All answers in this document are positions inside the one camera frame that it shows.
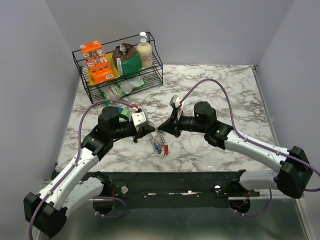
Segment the red key tag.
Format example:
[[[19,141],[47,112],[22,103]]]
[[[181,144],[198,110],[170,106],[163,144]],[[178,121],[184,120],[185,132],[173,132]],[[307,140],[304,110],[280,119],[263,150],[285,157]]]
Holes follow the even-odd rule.
[[[165,156],[167,156],[169,154],[169,146],[166,144],[165,146],[164,146],[164,154],[163,154],[163,156],[165,157]]]

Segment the blue key tag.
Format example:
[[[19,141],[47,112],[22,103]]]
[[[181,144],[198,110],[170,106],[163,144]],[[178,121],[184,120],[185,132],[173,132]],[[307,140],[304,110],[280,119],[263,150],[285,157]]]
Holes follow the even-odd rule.
[[[155,153],[160,154],[162,152],[162,147],[157,142],[153,142],[152,145]]]

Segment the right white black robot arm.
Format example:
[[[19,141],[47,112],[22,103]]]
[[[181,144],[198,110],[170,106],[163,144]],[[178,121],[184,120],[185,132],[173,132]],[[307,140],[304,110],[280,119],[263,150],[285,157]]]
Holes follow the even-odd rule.
[[[174,107],[159,130],[179,137],[183,131],[203,133],[213,147],[245,155],[267,166],[269,170],[248,171],[230,183],[230,191],[241,196],[247,190],[279,190],[293,199],[302,197],[313,174],[303,149],[270,145],[243,133],[217,119],[216,110],[206,101],[194,105],[194,115],[185,116],[183,110]]]

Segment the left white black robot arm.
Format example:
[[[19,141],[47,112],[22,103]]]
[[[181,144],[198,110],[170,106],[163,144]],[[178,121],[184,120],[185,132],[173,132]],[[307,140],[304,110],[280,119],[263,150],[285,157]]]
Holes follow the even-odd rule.
[[[130,118],[124,116],[123,122],[119,120],[121,117],[116,107],[105,107],[94,129],[79,139],[77,154],[69,164],[37,194],[27,194],[23,205],[29,222],[29,239],[33,239],[33,228],[49,238],[54,237],[68,217],[86,201],[110,194],[111,185],[97,177],[90,177],[84,185],[79,182],[112,149],[115,140],[133,137],[137,141],[156,130],[141,109]]]

